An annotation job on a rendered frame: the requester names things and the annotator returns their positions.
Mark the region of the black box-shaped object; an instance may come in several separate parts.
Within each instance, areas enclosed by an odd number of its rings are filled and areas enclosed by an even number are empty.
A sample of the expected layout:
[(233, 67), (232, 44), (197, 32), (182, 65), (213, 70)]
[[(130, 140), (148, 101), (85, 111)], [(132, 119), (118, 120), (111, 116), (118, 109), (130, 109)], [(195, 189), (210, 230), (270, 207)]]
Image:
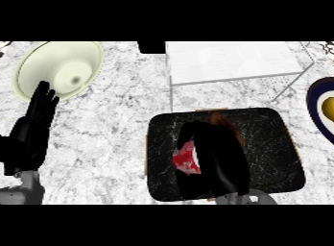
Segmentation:
[(163, 54), (166, 52), (163, 41), (138, 41), (136, 45), (141, 54)]

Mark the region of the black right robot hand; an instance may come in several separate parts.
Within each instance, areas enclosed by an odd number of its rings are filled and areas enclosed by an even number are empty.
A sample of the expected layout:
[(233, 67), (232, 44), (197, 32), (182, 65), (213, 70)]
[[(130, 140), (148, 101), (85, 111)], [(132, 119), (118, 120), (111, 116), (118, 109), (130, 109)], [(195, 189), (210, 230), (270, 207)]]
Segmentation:
[(233, 192), (247, 194), (248, 166), (233, 130), (201, 121), (186, 122), (179, 131), (176, 149), (188, 140), (194, 141), (201, 173), (186, 175), (174, 171), (180, 197), (197, 199), (207, 193), (213, 197)]

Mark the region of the brown elongated object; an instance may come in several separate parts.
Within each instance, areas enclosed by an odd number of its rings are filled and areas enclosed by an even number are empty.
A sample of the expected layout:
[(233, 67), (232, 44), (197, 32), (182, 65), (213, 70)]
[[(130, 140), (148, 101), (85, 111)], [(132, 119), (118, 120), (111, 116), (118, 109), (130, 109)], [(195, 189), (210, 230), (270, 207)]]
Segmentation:
[(245, 141), (238, 128), (217, 111), (208, 114), (207, 123), (210, 138), (217, 143), (223, 146), (232, 146), (233, 148), (241, 148), (245, 146)]

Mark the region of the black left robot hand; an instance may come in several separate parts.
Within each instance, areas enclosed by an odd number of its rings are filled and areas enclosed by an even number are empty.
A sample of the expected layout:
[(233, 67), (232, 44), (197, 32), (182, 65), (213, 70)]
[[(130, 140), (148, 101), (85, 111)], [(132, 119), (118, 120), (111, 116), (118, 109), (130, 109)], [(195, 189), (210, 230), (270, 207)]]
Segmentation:
[(24, 116), (17, 120), (9, 135), (0, 135), (0, 162), (4, 163), (5, 176), (33, 171), (43, 163), (57, 102), (49, 83), (40, 81)]

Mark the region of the black marbled square tray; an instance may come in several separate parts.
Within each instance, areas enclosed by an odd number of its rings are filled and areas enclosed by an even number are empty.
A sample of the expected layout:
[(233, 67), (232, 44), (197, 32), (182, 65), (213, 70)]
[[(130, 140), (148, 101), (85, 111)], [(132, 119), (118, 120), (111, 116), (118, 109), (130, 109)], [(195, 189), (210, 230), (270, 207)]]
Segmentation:
[[(306, 183), (300, 158), (279, 114), (269, 108), (219, 111), (238, 128), (245, 140), (242, 152), (250, 171), (250, 187), (264, 193), (292, 192)], [(185, 122), (207, 121), (210, 111), (155, 115), (146, 131), (146, 187), (154, 200), (183, 201), (174, 180), (172, 151)]]

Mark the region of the navy and white plate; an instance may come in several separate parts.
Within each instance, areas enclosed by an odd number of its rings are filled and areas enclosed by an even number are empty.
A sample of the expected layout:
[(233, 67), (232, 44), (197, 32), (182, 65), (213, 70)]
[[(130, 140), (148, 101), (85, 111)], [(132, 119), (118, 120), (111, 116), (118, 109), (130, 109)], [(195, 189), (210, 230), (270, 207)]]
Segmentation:
[(334, 145), (334, 77), (325, 77), (313, 82), (306, 103), (314, 126)]

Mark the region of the pale green bowl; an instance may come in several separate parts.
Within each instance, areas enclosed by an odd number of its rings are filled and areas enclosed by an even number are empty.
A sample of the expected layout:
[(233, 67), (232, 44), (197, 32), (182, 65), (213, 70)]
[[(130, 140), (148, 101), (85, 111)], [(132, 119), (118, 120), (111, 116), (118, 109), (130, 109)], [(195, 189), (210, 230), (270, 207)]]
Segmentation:
[(102, 66), (98, 41), (42, 41), (18, 60), (12, 75), (17, 97), (30, 101), (40, 81), (49, 83), (60, 101), (73, 97), (92, 83)]

